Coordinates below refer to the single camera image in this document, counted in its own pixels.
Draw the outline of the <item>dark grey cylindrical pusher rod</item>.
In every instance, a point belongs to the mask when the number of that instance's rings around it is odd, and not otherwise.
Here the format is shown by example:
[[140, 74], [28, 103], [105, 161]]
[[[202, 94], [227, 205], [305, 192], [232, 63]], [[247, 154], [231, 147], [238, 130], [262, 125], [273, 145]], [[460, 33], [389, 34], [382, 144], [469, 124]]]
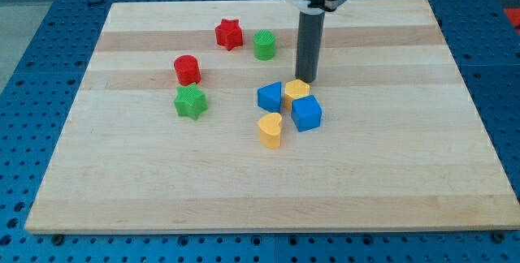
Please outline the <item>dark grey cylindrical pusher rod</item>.
[[306, 83], [316, 79], [323, 35], [324, 13], [299, 14], [295, 77]]

